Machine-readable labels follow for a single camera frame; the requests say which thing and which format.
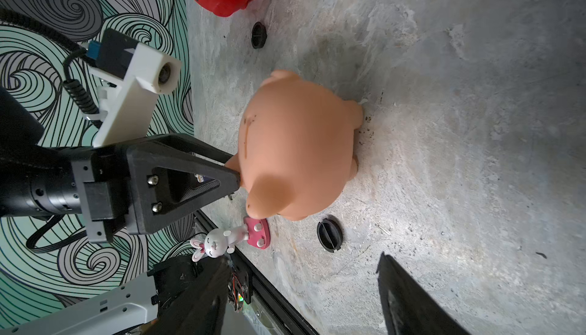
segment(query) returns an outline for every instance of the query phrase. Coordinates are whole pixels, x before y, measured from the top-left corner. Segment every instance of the concrete floor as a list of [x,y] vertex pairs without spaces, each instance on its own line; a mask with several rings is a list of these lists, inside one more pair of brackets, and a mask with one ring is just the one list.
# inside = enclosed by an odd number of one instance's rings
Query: concrete floor
[[[241,249],[321,334],[386,333],[392,254],[474,334],[586,329],[586,0],[188,0],[195,135],[236,152],[275,68],[364,101],[357,177],[327,210]],[[250,46],[256,21],[262,50]],[[245,192],[204,209],[228,228]],[[343,249],[321,249],[333,215]]]

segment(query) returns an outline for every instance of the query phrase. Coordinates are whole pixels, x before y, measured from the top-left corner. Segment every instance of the wall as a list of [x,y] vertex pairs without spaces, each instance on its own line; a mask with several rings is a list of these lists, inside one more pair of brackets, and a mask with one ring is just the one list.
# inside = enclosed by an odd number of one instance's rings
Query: wall
[[[110,27],[180,59],[179,85],[172,95],[159,98],[149,134],[193,134],[185,0],[0,0],[0,6],[34,17],[75,41],[99,40]],[[0,83],[43,124],[40,144],[47,147],[90,145],[97,132],[62,92],[66,55],[35,33],[0,24]],[[74,63],[72,74],[95,98],[101,82],[87,75],[85,64]],[[154,263],[190,254],[184,241],[194,233],[187,217],[151,236],[121,231],[111,245],[83,239],[35,255],[25,242],[43,224],[35,218],[0,219],[0,328],[46,316],[119,286]],[[78,217],[67,217],[38,245],[83,229]]]

